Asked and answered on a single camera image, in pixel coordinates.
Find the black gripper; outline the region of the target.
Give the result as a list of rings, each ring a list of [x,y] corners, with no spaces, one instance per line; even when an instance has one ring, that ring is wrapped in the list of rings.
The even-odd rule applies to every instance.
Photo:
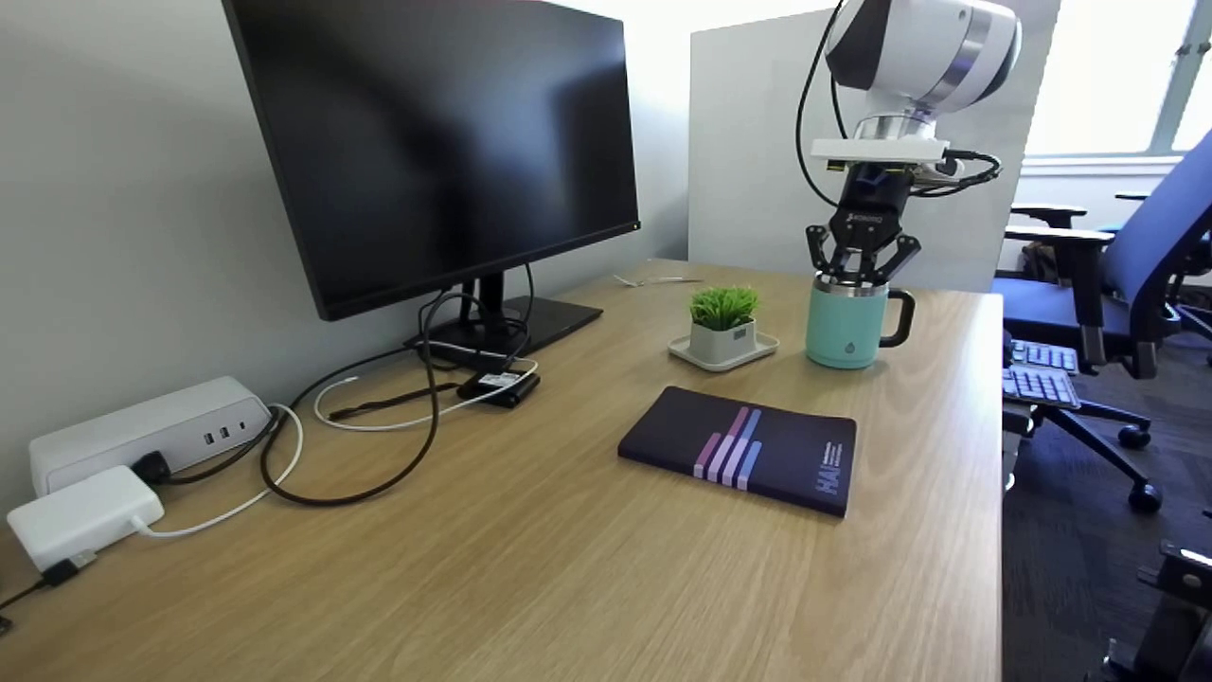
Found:
[[[816,276],[834,283],[838,274],[875,274],[870,288],[892,283],[921,254],[921,237],[902,230],[907,200],[907,165],[855,164],[830,224],[807,227]]]

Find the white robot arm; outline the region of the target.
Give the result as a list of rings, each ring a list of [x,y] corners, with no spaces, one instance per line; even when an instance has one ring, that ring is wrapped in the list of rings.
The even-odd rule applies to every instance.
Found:
[[[807,248],[819,283],[875,291],[921,248],[902,227],[910,198],[999,175],[998,155],[940,139],[936,121],[1007,84],[1022,24],[993,0],[853,0],[843,19],[827,32],[830,87],[862,92],[875,113],[812,144],[846,185],[834,217],[807,227]]]

